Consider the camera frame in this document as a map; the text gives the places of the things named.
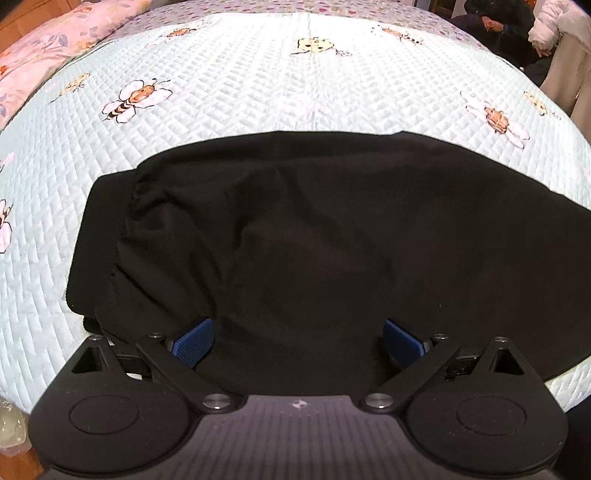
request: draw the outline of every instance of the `cartoon bee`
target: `cartoon bee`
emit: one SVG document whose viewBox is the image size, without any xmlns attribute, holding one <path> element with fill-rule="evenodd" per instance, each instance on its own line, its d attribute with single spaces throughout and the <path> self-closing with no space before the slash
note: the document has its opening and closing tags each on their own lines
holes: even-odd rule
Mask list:
<svg viewBox="0 0 591 480">
<path fill-rule="evenodd" d="M 107 114 L 105 120 L 115 119 L 118 124 L 127 123 L 134 115 L 136 108 L 148 108 L 158 105 L 173 93 L 171 90 L 162 88 L 163 83 L 154 83 L 146 85 L 143 80 L 133 80 L 129 82 L 119 93 L 119 100 L 110 102 L 103 108 L 103 113 Z"/>
<path fill-rule="evenodd" d="M 530 139 L 530 135 L 520 124 L 512 122 L 505 112 L 497 110 L 486 102 L 464 92 L 460 92 L 467 102 L 466 110 L 480 120 L 486 122 L 496 133 L 505 135 L 517 148 L 525 148 L 524 141 Z"/>
<path fill-rule="evenodd" d="M 173 30 L 171 33 L 169 33 L 166 36 L 168 38 L 182 37 L 183 35 L 186 35 L 187 33 L 196 32 L 196 31 L 197 31 L 197 28 L 177 28 L 176 30 Z"/>
<path fill-rule="evenodd" d="M 535 106 L 536 110 L 538 111 L 538 113 L 541 116 L 544 116 L 545 114 L 549 113 L 550 115 L 552 115 L 558 119 L 560 118 L 560 116 L 557 115 L 555 112 L 549 112 L 548 109 L 546 108 L 545 104 L 542 103 L 542 100 L 540 100 L 539 98 L 534 96 L 532 93 L 523 92 L 523 94 L 525 95 L 525 98 L 527 98 L 530 101 L 530 103 L 533 106 Z"/>
<path fill-rule="evenodd" d="M 200 27 L 202 27 L 204 25 L 204 22 L 202 21 L 200 24 Z M 161 35 L 158 38 L 156 38 L 155 40 L 152 40 L 152 42 L 148 43 L 146 46 L 147 47 L 155 47 L 156 45 L 160 45 L 161 43 L 168 43 L 169 41 L 175 39 L 176 37 L 184 37 L 187 34 L 196 32 L 197 28 L 188 28 L 188 27 L 184 27 L 184 28 L 177 28 L 176 30 L 172 30 L 172 32 L 170 32 L 167 35 Z"/>
<path fill-rule="evenodd" d="M 49 103 L 55 102 L 59 97 L 67 94 L 68 92 L 75 92 L 81 88 L 84 88 L 84 82 L 89 76 L 90 76 L 90 73 L 83 73 L 82 75 L 79 75 L 78 77 L 76 77 L 74 80 L 72 80 L 70 83 L 68 83 L 68 85 L 66 85 L 66 88 L 64 88 L 60 92 L 60 94 L 57 96 L 57 98 L 53 99 Z"/>
<path fill-rule="evenodd" d="M 12 239 L 12 227 L 6 221 L 12 207 L 6 206 L 6 200 L 0 200 L 0 254 L 6 253 Z"/>
<path fill-rule="evenodd" d="M 335 48 L 335 44 L 329 42 L 328 40 L 320 40 L 318 37 L 312 38 L 301 38 L 297 41 L 297 47 L 301 51 L 296 51 L 292 53 L 292 55 L 297 55 L 300 53 L 322 53 L 327 50 L 334 49 L 336 54 L 339 57 L 350 57 L 351 54 L 348 51 L 337 50 Z"/>
<path fill-rule="evenodd" d="M 0 173 L 4 170 L 4 167 L 8 166 L 10 162 L 14 160 L 14 152 L 10 152 L 4 160 L 0 160 Z"/>
<path fill-rule="evenodd" d="M 389 27 L 382 27 L 381 25 L 378 26 L 384 33 L 387 33 L 389 35 L 393 35 L 394 37 L 396 37 L 397 39 L 400 40 L 400 42 L 402 42 L 402 40 L 407 40 L 411 43 L 413 43 L 414 45 L 422 45 L 423 44 L 423 40 L 420 38 L 413 38 L 411 37 L 408 32 L 406 33 L 401 33 L 398 30 L 394 30 L 392 28 Z"/>
</svg>

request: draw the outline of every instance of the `light blue quilted blanket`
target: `light blue quilted blanket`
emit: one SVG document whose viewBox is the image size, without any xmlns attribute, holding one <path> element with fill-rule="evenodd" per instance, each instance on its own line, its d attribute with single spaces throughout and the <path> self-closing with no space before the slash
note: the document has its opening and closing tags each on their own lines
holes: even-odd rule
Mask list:
<svg viewBox="0 0 591 480">
<path fill-rule="evenodd" d="M 0 133 L 0 394 L 31 410 L 86 335 L 64 292 L 99 176 L 278 129 L 430 135 L 591 207 L 580 132 L 519 70 L 470 44 L 308 13 L 215 14 L 108 41 Z M 564 408 L 591 391 L 590 365 L 548 383 Z"/>
</svg>

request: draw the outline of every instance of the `circular pad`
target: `circular pad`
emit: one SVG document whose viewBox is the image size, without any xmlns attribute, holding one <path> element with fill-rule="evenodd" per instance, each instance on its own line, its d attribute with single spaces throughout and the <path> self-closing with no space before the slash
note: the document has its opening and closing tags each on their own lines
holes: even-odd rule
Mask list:
<svg viewBox="0 0 591 480">
<path fill-rule="evenodd" d="M 526 418 L 523 408 L 506 398 L 468 398 L 457 408 L 460 423 L 481 435 L 510 435 L 525 424 Z"/>
<path fill-rule="evenodd" d="M 121 432 L 135 423 L 138 407 L 120 395 L 85 398 L 70 412 L 70 421 L 85 433 L 105 435 Z"/>
</svg>

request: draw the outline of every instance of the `metal screw head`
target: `metal screw head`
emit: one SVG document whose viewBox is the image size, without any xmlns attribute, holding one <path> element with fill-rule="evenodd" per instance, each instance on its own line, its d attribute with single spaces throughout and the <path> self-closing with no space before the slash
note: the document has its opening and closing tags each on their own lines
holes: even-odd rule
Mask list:
<svg viewBox="0 0 591 480">
<path fill-rule="evenodd" d="M 365 397 L 365 404 L 372 408 L 388 408 L 393 403 L 394 399 L 386 393 L 372 393 Z"/>
<path fill-rule="evenodd" d="M 221 410 L 229 407 L 232 399 L 224 393 L 212 393 L 203 399 L 203 405 L 212 410 Z"/>
</svg>

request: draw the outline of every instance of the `pink pillow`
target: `pink pillow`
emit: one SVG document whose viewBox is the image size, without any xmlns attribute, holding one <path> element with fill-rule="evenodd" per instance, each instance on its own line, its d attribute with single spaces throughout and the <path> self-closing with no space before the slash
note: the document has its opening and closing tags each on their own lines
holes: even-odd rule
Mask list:
<svg viewBox="0 0 591 480">
<path fill-rule="evenodd" d="M 49 20 L 0 55 L 0 131 L 27 99 L 70 58 L 90 50 L 152 0 L 85 2 Z"/>
</svg>

